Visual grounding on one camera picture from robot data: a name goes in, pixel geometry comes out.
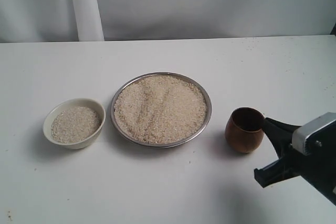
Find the robotic arm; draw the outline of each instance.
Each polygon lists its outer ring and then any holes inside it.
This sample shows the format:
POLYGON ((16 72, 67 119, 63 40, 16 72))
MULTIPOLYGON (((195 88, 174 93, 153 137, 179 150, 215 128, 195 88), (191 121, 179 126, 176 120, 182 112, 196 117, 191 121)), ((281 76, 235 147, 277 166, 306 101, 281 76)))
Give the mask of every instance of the robotic arm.
POLYGON ((255 180, 264 188, 301 176, 336 205, 336 113, 326 113, 303 126, 266 118, 262 130, 279 159, 255 169, 255 180))

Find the uncooked rice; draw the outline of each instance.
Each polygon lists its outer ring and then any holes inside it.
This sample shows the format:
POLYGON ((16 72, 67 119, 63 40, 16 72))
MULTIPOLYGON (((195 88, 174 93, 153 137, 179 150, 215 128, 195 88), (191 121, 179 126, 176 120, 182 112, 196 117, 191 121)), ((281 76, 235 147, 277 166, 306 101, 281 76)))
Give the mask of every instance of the uncooked rice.
POLYGON ((207 107, 195 85, 175 77, 149 76, 127 86, 114 105, 114 116, 128 136, 150 144, 168 144, 194 134, 207 107))
POLYGON ((100 126, 96 111, 76 106, 61 112, 51 125, 52 138, 59 143, 77 143, 92 135, 100 126))

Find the bowl rim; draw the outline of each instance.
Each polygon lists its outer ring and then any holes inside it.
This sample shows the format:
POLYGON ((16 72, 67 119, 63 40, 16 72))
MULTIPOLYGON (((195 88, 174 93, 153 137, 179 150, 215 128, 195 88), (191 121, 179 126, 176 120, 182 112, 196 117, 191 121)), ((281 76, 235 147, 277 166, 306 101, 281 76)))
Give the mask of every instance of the bowl rim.
POLYGON ((48 113, 48 115, 45 117, 45 120, 44 120, 44 123, 43 123, 43 134, 44 134, 45 138, 47 140, 49 140, 50 142, 52 142, 53 144, 62 145, 62 146, 77 145, 77 144, 83 143, 83 142, 91 139, 93 136, 95 136, 96 134, 98 134, 99 131, 101 130, 101 128, 103 127, 103 125, 104 125, 105 119, 106 119, 105 108, 104 108, 104 106, 100 102, 97 102, 96 100, 93 100, 93 99, 90 99, 90 98, 74 98, 74 99, 70 99, 70 100, 67 100, 67 101, 64 101, 64 102, 60 103, 59 105, 57 105, 56 107, 54 107, 48 113), (59 142, 55 141, 54 139, 48 137, 47 134, 45 133, 45 128, 47 127, 47 125, 46 125, 47 118, 49 116, 51 116, 59 107, 61 107, 65 103, 72 103, 72 102, 75 102, 75 101, 90 101, 90 102, 94 102, 95 104, 97 104, 99 107, 102 108, 102 110, 103 110, 103 119, 101 120, 99 128, 95 132, 93 132, 91 135, 89 135, 88 137, 86 137, 85 139, 83 139, 83 140, 81 140, 79 142, 75 142, 75 143, 68 143, 68 144, 67 143, 59 143, 59 142))
POLYGON ((135 143, 135 144, 139 144, 139 145, 142 145, 142 146, 146 146, 146 147, 149 147, 149 148, 170 148, 170 147, 175 147, 175 146, 178 146, 178 145, 181 145, 181 144, 184 144, 184 143, 187 143, 189 142, 190 140, 194 139, 195 137, 197 137, 198 135, 200 135, 203 130, 206 128, 206 126, 208 125, 209 121, 210 121, 210 118, 211 118, 211 113, 212 113, 212 105, 211 105, 211 100, 210 100, 210 97, 208 95, 208 93, 205 91, 205 89, 199 84, 197 83, 196 81, 194 81, 193 79, 187 77, 187 76, 183 76, 181 74, 178 74, 178 73, 172 73, 172 72, 153 72, 153 73, 147 73, 147 74, 143 74, 141 76, 138 76, 138 77, 135 77, 134 79, 128 81, 127 83, 125 83, 114 95, 113 99, 112 99, 112 102, 110 104, 110 117, 111 117, 111 121, 112 121, 112 124, 114 126, 114 128, 118 131, 118 133, 123 136, 126 140, 132 142, 132 143, 135 143), (197 88, 199 88, 199 90, 201 91, 203 97, 204 97, 204 101, 205 101, 205 104, 207 106, 207 112, 206 112, 206 115, 205 115, 205 119, 204 119, 204 122, 203 124, 201 125, 201 127, 194 133, 192 134, 191 136, 185 138, 185 139, 182 139, 182 140, 179 140, 177 142, 174 142, 174 143, 169 143, 169 144, 150 144, 150 143, 144 143, 144 142, 141 142, 141 141, 138 141, 130 136, 128 136, 125 132, 123 132, 121 130, 121 128, 118 126, 117 122, 116 122, 116 117, 114 116, 114 105, 116 103, 116 100, 118 99, 120 93, 126 88, 128 87, 129 85, 141 80, 141 79, 144 79, 144 78, 147 78, 149 76, 173 76, 173 77, 176 77, 180 80, 183 80, 183 81, 186 81, 186 82, 189 82, 193 85, 195 85, 197 88))

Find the bowl of rice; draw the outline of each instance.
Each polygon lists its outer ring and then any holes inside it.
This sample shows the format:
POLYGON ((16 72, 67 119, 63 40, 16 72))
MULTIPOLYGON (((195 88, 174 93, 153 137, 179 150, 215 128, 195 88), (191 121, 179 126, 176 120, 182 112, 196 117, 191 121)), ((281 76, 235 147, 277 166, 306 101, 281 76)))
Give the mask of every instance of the bowl of rice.
POLYGON ((169 148, 197 137, 211 117, 211 101, 196 81, 169 72, 148 73, 124 84, 111 102, 111 121, 127 140, 169 148))
POLYGON ((97 139, 105 117, 104 107, 95 100, 68 100, 56 106, 47 115, 43 133, 53 144, 68 149, 81 149, 97 139))

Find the white backdrop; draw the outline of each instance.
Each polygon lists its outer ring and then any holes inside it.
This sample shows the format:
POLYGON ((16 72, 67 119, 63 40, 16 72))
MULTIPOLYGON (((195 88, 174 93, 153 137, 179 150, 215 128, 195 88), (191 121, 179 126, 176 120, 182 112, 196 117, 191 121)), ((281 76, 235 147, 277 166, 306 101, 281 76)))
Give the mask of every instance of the white backdrop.
POLYGON ((318 35, 335 22, 336 0, 0 0, 0 42, 318 35))

